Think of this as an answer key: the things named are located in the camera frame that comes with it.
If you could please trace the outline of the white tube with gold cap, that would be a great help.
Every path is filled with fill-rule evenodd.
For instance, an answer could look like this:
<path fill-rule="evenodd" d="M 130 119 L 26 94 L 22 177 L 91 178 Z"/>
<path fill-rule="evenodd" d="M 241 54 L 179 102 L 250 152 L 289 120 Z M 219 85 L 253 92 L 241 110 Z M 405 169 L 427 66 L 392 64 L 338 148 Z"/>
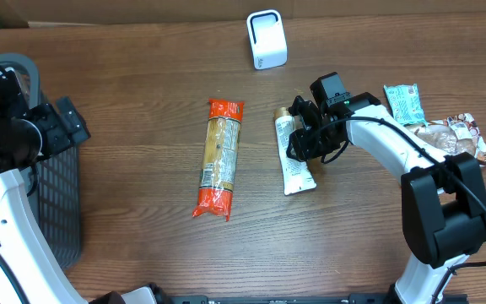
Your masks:
<path fill-rule="evenodd" d="M 286 107 L 280 107 L 273 113 L 275 133 L 278 141 L 278 155 L 283 173 L 283 192 L 285 196 L 316 188 L 316 182 L 305 162 L 290 159 L 287 156 L 289 135 L 294 131 L 294 118 Z"/>

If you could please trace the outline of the teal wipes packet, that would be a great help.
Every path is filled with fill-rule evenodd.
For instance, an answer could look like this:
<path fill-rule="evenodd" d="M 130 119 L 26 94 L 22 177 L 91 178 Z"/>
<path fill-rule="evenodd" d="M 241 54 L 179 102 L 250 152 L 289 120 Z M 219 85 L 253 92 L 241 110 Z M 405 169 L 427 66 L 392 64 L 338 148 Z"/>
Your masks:
<path fill-rule="evenodd" d="M 394 119 L 402 125 L 427 124 L 416 84 L 383 87 Z"/>

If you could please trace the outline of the orange spaghetti package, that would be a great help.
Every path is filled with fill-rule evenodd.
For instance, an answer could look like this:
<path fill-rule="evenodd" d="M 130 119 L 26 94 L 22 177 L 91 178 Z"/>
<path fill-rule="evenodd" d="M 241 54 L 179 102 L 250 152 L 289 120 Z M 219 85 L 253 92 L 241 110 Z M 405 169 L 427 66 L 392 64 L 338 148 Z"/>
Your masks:
<path fill-rule="evenodd" d="M 211 99 L 197 206 L 192 215 L 230 218 L 245 103 Z"/>

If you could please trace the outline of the brown white granola pouch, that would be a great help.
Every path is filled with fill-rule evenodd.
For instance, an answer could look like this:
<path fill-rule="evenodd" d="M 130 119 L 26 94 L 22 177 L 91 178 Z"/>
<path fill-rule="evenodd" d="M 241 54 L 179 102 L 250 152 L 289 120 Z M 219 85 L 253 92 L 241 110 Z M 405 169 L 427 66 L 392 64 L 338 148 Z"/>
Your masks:
<path fill-rule="evenodd" d="M 449 155 L 467 152 L 486 166 L 486 143 L 470 113 L 461 113 L 445 119 L 407 125 L 407 129 L 437 149 Z"/>

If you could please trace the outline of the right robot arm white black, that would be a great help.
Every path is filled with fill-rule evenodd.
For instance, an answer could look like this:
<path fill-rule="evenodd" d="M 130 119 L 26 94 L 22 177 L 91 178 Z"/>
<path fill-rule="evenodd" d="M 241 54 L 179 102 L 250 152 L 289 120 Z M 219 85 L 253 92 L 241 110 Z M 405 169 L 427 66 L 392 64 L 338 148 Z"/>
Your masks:
<path fill-rule="evenodd" d="M 445 288 L 458 270 L 486 267 L 486 187 L 476 158 L 425 143 L 372 94 L 349 93 L 337 73 L 321 76 L 310 91 L 312 100 L 296 96 L 287 110 L 302 126 L 289 135 L 284 155 L 326 164 L 352 144 L 400 184 L 402 233 L 411 255 L 381 302 L 467 302 Z"/>

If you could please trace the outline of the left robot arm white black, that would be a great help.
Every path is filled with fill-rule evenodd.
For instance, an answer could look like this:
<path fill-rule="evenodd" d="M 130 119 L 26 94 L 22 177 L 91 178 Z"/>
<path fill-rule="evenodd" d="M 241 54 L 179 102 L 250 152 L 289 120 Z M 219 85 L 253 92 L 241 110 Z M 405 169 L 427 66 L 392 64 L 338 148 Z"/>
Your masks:
<path fill-rule="evenodd" d="M 41 233 L 21 171 L 89 139 L 68 98 L 30 107 L 0 63 L 0 302 L 82 303 Z"/>

